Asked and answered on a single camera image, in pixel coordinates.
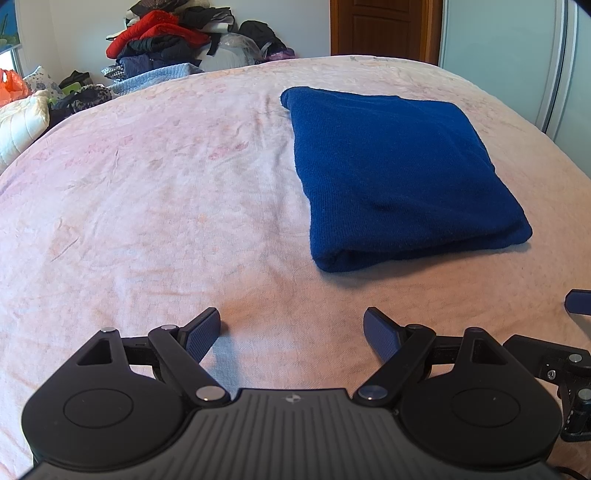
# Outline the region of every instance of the white wall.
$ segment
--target white wall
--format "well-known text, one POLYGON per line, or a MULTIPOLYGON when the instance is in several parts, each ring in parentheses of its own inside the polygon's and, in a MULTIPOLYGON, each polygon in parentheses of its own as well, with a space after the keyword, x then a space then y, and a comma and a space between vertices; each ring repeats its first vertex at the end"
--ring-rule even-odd
POLYGON ((48 0, 17 0, 16 6, 18 33, 22 44, 18 55, 25 75, 43 65, 57 83, 61 82, 65 75, 48 0))
POLYGON ((269 24, 299 57, 330 55, 329 0, 213 0, 217 7, 232 7, 238 24, 258 20, 269 24))
MULTIPOLYGON (((299 57, 330 55, 329 0, 213 0, 230 6, 238 23, 260 20, 299 57)), ((106 57, 105 37, 125 27, 123 17, 134 0, 17 0, 25 73, 42 64, 61 81, 72 71, 90 72, 105 83, 101 69, 112 65, 106 57)))
POLYGON ((125 28, 123 18, 134 4, 133 0, 37 1, 48 2, 51 6, 62 77, 78 70, 90 72, 95 82, 104 83, 100 71, 114 63, 105 54, 109 46, 105 37, 125 28))

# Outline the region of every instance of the bed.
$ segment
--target bed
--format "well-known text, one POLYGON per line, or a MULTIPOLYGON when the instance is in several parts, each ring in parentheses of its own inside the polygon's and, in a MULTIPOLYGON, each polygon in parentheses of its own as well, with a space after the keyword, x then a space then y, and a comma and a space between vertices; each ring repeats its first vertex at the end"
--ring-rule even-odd
MULTIPOLYGON (((564 311, 591 287, 591 180, 499 100, 438 67, 301 59, 173 80, 81 112, 0 177, 0 478, 31 465, 27 398, 100 327, 145 335, 209 306, 222 337, 203 365, 226 388, 353 391, 378 366, 362 315, 441 335, 478 325, 591 348, 564 311), (310 257, 292 86, 457 104, 534 235, 519 247, 327 274, 310 257)), ((591 474, 591 445, 553 463, 591 474)))

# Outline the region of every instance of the orange plastic bag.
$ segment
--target orange plastic bag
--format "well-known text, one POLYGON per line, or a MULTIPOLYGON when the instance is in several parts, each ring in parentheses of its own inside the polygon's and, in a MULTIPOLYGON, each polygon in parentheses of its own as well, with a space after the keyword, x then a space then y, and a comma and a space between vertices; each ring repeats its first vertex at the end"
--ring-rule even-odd
POLYGON ((0 69, 0 107, 30 94, 29 87, 17 72, 0 69))

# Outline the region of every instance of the blue towel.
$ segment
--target blue towel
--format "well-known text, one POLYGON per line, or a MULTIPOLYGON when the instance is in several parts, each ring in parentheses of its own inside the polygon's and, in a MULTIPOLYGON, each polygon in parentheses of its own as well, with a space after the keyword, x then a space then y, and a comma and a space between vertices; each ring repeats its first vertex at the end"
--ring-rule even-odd
POLYGON ((454 104, 294 87, 281 95, 327 272, 505 248, 532 232, 454 104))
POLYGON ((203 73, 203 70, 191 63, 180 63, 178 65, 152 70, 151 72, 143 73, 119 83, 114 83, 109 88, 117 95, 127 95, 151 87, 152 85, 157 85, 158 83, 187 77, 195 73, 203 73))

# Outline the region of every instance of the robotic arm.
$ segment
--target robotic arm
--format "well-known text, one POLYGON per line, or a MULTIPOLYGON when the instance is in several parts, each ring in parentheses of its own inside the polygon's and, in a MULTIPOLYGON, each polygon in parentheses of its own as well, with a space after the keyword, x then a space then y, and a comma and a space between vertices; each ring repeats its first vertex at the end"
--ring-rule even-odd
POLYGON ((518 335, 501 346, 476 327, 437 336, 373 307, 363 329, 384 364, 352 398, 242 389, 234 400, 199 365, 216 309, 147 337, 102 329, 25 406, 35 468, 24 479, 558 480, 545 463, 558 436, 591 440, 585 350, 518 335), (429 378, 437 364, 454 366, 429 378), (564 416, 535 377, 558 386, 564 416))

